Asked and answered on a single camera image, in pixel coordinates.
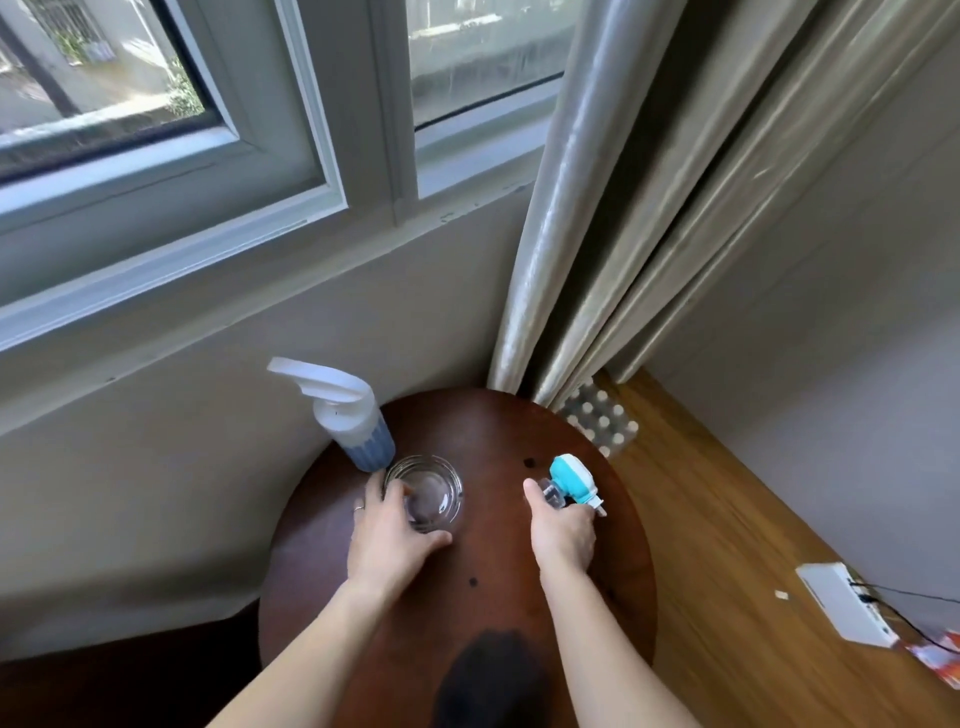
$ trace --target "hand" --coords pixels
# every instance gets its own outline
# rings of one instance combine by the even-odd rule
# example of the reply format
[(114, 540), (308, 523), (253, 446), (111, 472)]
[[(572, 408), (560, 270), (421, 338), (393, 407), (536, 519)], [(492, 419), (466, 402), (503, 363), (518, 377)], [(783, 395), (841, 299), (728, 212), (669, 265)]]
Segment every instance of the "hand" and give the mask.
[(383, 471), (379, 471), (367, 481), (366, 498), (355, 503), (347, 583), (389, 606), (420, 572), (426, 557), (449, 546), (453, 536), (447, 531), (415, 531), (403, 507), (403, 483), (392, 481), (381, 500), (382, 486)]
[(595, 513), (588, 505), (575, 503), (557, 509), (546, 502), (537, 481), (523, 481), (523, 493), (530, 503), (530, 542), (540, 565), (540, 574), (570, 569), (586, 572), (593, 558)]

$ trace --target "wooden table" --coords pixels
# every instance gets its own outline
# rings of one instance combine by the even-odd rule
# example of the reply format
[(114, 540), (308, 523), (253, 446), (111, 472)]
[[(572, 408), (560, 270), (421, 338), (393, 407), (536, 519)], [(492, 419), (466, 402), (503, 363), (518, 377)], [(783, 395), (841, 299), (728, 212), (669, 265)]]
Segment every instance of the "wooden table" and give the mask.
[[(596, 520), (590, 575), (650, 662), (657, 633), (653, 566), (623, 484), (576, 429), (510, 395), (437, 390), (391, 402), (383, 414), (396, 456), (430, 453), (448, 460), (463, 479), (464, 502), (451, 529), (453, 546), (427, 561), (380, 626), (336, 724), (428, 726), (435, 705), (494, 710), (507, 699), (509, 683), (515, 683), (518, 689), (540, 691), (542, 699), (536, 712), (543, 719), (524, 724), (575, 726), (530, 548), (530, 513), (521, 484), (525, 477), (546, 476), (553, 458), (564, 452), (579, 457), (593, 473), (609, 515)], [(264, 665), (347, 578), (352, 505), (366, 479), (331, 446), (287, 503), (260, 597)]]

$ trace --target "curtain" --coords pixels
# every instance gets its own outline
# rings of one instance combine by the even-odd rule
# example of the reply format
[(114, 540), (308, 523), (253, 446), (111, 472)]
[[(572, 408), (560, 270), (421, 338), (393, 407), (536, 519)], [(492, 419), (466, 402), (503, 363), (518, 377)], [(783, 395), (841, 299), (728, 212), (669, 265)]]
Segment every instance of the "curtain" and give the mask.
[(629, 378), (960, 20), (960, 0), (588, 0), (488, 386)]

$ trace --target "window glass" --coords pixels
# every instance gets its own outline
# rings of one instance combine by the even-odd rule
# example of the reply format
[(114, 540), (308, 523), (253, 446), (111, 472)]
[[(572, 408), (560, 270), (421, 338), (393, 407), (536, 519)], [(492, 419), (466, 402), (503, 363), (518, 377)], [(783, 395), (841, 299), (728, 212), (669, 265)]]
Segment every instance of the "window glass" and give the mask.
[(582, 0), (407, 0), (414, 124), (564, 72)]
[(0, 0), (0, 182), (219, 121), (162, 4)]

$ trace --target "teal spray cap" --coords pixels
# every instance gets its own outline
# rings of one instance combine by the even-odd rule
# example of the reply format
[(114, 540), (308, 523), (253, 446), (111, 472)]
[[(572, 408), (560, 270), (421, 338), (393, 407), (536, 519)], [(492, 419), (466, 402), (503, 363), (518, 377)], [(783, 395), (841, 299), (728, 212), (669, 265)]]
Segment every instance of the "teal spray cap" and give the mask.
[(593, 475), (580, 458), (570, 454), (555, 457), (550, 464), (550, 479), (565, 496), (591, 506), (601, 516), (607, 515), (602, 507), (603, 500), (597, 495)]

